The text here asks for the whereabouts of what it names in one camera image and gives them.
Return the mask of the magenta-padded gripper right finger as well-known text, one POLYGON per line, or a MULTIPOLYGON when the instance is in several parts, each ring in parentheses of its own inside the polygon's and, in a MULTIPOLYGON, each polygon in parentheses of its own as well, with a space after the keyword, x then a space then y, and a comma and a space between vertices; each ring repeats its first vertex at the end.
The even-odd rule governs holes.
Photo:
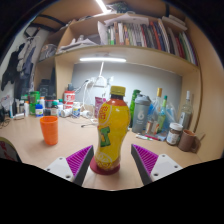
POLYGON ((143 185, 150 184, 182 169, 168 155, 157 155, 135 144, 131 145, 131 155, 136 163, 143 185))

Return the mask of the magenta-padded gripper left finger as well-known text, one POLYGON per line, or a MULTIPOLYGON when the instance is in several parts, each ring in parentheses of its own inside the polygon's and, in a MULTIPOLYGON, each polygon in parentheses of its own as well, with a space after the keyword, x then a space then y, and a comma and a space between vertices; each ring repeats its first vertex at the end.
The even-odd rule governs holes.
POLYGON ((46 168, 46 171, 81 186, 93 155, 93 146, 87 146, 67 158, 57 158, 46 168))

